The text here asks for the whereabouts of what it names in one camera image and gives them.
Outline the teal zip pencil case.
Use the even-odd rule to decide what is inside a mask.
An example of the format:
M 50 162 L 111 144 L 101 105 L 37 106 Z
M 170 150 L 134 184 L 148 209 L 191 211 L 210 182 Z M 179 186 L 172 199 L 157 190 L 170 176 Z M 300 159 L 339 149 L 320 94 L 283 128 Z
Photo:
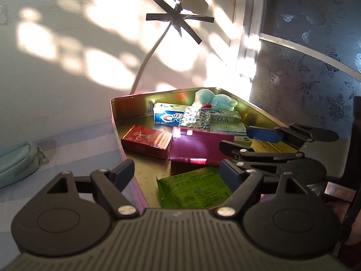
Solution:
M 31 140 L 1 149 L 0 186 L 5 188 L 35 173 L 40 162 L 49 162 L 43 150 Z

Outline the patterned black white box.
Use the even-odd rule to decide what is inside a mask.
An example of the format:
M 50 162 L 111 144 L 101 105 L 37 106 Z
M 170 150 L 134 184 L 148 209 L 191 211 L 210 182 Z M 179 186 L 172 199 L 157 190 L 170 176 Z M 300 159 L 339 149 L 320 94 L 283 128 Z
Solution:
M 179 123 L 180 127 L 209 131 L 211 126 L 211 112 L 195 107 L 187 107 Z

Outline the teal plush toy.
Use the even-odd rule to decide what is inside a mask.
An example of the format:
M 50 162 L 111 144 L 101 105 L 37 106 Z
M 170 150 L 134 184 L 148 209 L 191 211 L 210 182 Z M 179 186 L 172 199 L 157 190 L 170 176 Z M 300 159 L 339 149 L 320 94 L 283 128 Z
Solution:
M 214 94 L 209 89 L 200 89 L 195 93 L 192 106 L 213 110 L 233 111 L 237 101 L 225 94 Z

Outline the red cigarette box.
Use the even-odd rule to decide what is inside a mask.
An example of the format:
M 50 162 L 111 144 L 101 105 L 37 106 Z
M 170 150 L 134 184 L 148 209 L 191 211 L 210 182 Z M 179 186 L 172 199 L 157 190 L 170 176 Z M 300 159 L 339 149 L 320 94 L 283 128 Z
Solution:
M 134 125 L 122 138 L 124 150 L 165 160 L 168 157 L 172 134 L 167 131 Z

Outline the black tape cross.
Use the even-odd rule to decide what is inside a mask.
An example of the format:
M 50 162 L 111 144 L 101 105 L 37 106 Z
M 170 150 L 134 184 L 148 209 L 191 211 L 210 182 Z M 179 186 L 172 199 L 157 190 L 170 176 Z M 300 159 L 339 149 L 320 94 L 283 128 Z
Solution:
M 197 44 L 200 44 L 202 42 L 202 39 L 199 37 L 199 35 L 197 35 L 197 33 L 195 33 L 195 31 L 186 22 L 186 20 L 196 20 L 207 23 L 214 23 L 215 20 L 215 18 L 211 16 L 182 14 L 181 11 L 183 10 L 183 8 L 180 0 L 176 1 L 176 5 L 174 6 L 174 8 L 172 8 L 164 0 L 153 0 L 153 2 L 155 2 L 165 12 L 146 14 L 146 21 L 169 22 L 170 25 L 177 30 L 179 35 L 182 35 L 182 30 L 185 30 Z

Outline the frosted floral window pane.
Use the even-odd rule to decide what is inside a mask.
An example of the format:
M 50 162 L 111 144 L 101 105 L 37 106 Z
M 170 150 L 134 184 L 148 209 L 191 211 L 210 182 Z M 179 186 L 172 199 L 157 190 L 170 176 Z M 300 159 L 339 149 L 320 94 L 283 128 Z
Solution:
M 285 124 L 351 135 L 360 95 L 360 0 L 255 0 L 250 102 Z

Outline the shiny magenta pouch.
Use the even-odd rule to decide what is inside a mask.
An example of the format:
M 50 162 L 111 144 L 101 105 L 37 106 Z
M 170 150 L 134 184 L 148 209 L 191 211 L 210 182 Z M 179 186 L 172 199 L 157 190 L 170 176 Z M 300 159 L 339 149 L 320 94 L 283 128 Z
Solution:
M 233 142 L 232 135 L 193 128 L 173 127 L 168 160 L 198 165 L 219 166 L 231 158 L 219 149 L 222 141 Z

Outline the green toothpaste box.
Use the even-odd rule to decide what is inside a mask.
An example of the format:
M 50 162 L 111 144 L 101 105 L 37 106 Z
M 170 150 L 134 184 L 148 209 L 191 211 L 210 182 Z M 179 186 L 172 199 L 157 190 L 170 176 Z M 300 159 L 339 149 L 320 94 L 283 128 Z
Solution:
M 241 116 L 237 111 L 210 110 L 210 113 L 212 121 L 233 123 L 239 123 L 241 121 Z

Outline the green packet box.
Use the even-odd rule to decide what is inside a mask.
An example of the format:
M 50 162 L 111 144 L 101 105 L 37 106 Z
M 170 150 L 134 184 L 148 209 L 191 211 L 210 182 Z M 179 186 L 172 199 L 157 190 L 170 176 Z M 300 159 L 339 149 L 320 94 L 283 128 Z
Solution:
M 157 185 L 164 209 L 211 209 L 232 194 L 213 166 L 159 179 Z

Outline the pink biscuit tin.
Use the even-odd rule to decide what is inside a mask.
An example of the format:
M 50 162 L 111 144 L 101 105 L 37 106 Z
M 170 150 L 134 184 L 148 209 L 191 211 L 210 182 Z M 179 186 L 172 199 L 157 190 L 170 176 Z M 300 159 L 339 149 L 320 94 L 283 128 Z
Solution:
M 137 92 L 130 96 L 121 96 L 111 99 L 111 116 L 114 132 L 118 141 L 122 159 L 133 159 L 135 162 L 135 178 L 143 193 L 140 196 L 142 206 L 137 206 L 142 212 L 144 208 L 161 208 L 158 196 L 157 179 L 166 178 L 170 175 L 176 175 L 203 168 L 206 165 L 197 163 L 184 163 L 169 161 L 144 155 L 139 152 L 132 152 L 124 149 L 121 139 L 134 125 L 165 130 L 172 132 L 173 127 L 169 125 L 154 124 L 153 107 L 156 102 L 175 103 L 190 106 L 194 102 L 195 92 L 203 87 L 194 87 L 188 89 L 177 89 L 163 92 Z M 236 111 L 241 115 L 241 120 L 246 126 L 257 126 L 265 128 L 285 127 L 282 123 L 269 113 L 266 113 L 256 105 L 235 96 L 234 94 L 218 88 L 206 87 L 215 94 L 226 94 L 237 100 Z M 276 153 L 295 153 L 295 149 L 283 142 L 268 143 L 254 140 L 251 146 L 256 152 L 276 152 Z

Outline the Crest toothpaste box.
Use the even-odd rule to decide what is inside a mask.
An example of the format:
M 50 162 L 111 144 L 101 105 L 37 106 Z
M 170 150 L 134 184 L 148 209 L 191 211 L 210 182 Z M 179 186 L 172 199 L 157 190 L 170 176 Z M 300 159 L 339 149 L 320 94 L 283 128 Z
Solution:
M 154 123 L 178 126 L 184 113 L 195 110 L 192 106 L 158 102 L 153 107 Z

